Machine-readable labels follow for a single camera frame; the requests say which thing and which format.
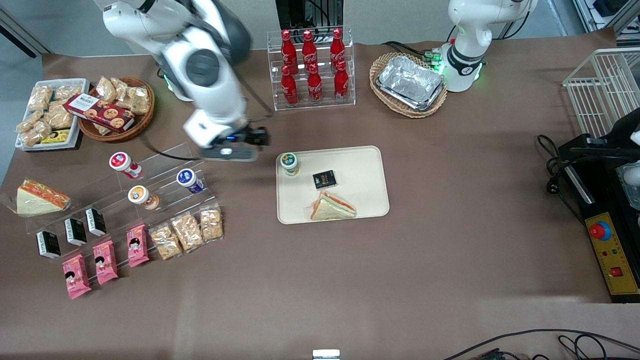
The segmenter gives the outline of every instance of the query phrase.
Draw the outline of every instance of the sandwich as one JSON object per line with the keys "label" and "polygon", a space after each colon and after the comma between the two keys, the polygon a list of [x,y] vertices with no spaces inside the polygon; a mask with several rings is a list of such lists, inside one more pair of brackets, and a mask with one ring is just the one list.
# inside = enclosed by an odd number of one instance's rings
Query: sandwich
{"label": "sandwich", "polygon": [[356,209],[350,203],[327,191],[320,192],[313,208],[311,220],[336,220],[356,216]]}
{"label": "sandwich", "polygon": [[34,180],[25,180],[18,187],[16,196],[17,213],[22,217],[32,217],[64,210],[69,197]]}

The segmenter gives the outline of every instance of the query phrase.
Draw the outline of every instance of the yellow control panel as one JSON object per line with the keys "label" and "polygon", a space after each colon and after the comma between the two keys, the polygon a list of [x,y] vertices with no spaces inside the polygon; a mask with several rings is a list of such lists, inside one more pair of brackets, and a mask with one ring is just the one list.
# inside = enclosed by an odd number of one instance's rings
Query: yellow control panel
{"label": "yellow control panel", "polygon": [[638,286],[622,251],[609,213],[585,220],[589,237],[611,295],[638,294]]}

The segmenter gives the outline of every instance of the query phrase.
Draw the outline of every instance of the red button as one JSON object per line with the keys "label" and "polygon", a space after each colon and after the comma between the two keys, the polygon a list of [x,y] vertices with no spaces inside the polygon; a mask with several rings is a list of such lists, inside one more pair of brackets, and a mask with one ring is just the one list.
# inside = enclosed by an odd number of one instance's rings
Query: red button
{"label": "red button", "polygon": [[600,224],[593,224],[589,228],[589,232],[596,239],[602,239],[607,234],[607,231],[605,230],[604,226]]}

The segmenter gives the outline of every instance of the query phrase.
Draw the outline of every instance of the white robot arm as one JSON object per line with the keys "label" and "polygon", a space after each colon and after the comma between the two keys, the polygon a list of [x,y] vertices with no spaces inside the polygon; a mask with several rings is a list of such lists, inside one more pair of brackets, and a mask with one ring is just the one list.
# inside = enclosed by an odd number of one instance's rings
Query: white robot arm
{"label": "white robot arm", "polygon": [[453,44],[440,48],[447,89],[471,87],[493,34],[489,24],[516,21],[533,11],[538,0],[450,0],[449,18],[459,33]]}
{"label": "white robot arm", "polygon": [[156,59],[178,98],[194,102],[183,128],[198,146],[219,149],[215,158],[254,160],[255,149],[234,153],[223,144],[268,145],[264,130],[248,127],[232,69],[248,56],[251,37],[218,0],[125,0],[105,7],[102,18],[114,36]]}

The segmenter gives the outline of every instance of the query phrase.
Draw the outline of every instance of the bottle cap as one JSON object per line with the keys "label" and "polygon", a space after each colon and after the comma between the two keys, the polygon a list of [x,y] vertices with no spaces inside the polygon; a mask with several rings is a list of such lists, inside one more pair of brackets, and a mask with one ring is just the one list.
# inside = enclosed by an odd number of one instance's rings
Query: bottle cap
{"label": "bottle cap", "polygon": [[190,168],[183,168],[178,172],[178,175],[175,176],[176,181],[185,188],[189,186],[193,186],[196,183],[198,178],[196,174]]}
{"label": "bottle cap", "polygon": [[288,152],[280,157],[280,164],[285,169],[291,170],[292,168],[296,168],[298,166],[298,158],[294,154]]}
{"label": "bottle cap", "polygon": [[123,171],[131,165],[131,158],[126,152],[116,152],[114,155],[111,155],[109,165],[111,165],[113,170]]}
{"label": "bottle cap", "polygon": [[142,185],[134,186],[129,190],[129,201],[134,204],[142,204],[147,201],[149,190]]}

